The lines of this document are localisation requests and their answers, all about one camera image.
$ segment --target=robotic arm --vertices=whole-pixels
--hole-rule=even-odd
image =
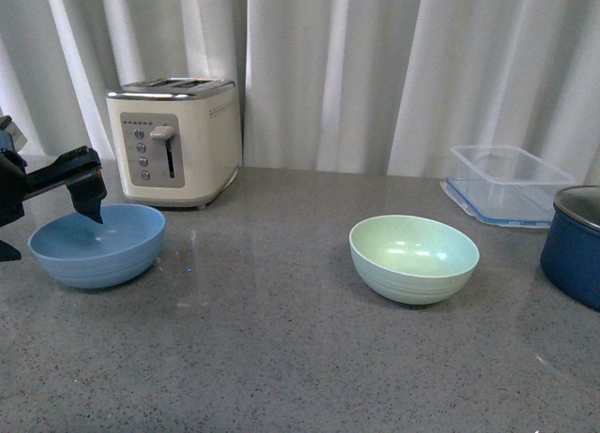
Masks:
[[[100,204],[106,187],[98,153],[80,147],[45,168],[26,173],[27,163],[15,146],[20,142],[24,143],[23,134],[10,116],[0,117],[0,227],[24,216],[23,201],[61,185],[67,186],[78,213],[101,224]],[[0,241],[0,261],[20,259],[19,250]]]

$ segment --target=toaster lever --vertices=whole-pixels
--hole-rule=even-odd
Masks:
[[[150,138],[153,140],[167,141],[173,137],[175,129],[171,126],[158,126],[150,132]]]

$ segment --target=speckled stone surface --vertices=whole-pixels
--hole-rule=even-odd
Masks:
[[[164,211],[157,262],[107,291],[26,248],[65,188],[25,210],[0,230],[23,253],[0,263],[0,431],[600,431],[600,313],[546,280],[545,231],[483,225],[435,180],[242,169],[205,210]],[[468,234],[465,288],[425,307],[370,290],[348,233],[383,214]]]

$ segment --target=pot rim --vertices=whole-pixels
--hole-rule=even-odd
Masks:
[[[580,196],[581,194],[579,194],[579,193],[581,193],[581,192],[592,192],[592,191],[595,191],[593,193],[593,197],[600,202],[600,186],[583,185],[583,186],[578,186],[578,187],[566,187],[564,189],[561,189],[559,192],[556,193],[556,197],[554,198],[554,208],[562,211],[565,215],[567,215],[568,217],[571,217],[578,224],[588,227],[589,229],[592,229],[594,231],[600,232],[600,224],[589,220],[588,218],[582,216],[579,213],[576,213],[575,211],[573,211],[570,208],[568,208],[567,206],[565,206],[563,203],[564,199],[566,197],[568,197],[569,195],[574,195],[574,196],[579,195]]]

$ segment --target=light green bowl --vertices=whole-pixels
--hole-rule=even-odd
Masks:
[[[417,216],[377,216],[350,231],[352,261],[371,289],[411,305],[440,302],[460,291],[479,250],[464,233]]]

